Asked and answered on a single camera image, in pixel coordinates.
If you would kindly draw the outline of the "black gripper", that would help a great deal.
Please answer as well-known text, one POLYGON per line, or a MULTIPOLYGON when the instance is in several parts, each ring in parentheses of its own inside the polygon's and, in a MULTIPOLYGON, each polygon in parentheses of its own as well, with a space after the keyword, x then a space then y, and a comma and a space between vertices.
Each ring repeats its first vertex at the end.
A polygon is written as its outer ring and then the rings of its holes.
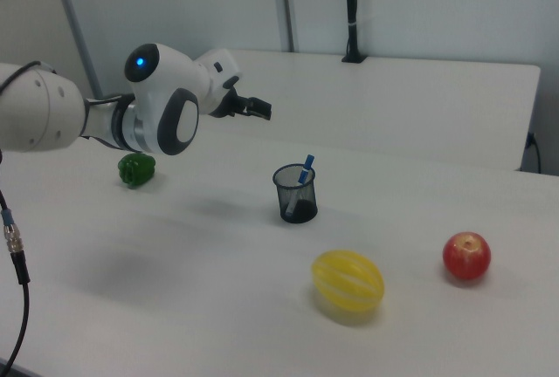
POLYGON ((212 112, 214 118, 224 118, 235 116, 253 116, 263 120, 270 120, 272 117, 272 105, 262 99, 255 97, 246 98, 240 96, 235 87, 227 90, 218 107, 212 112))

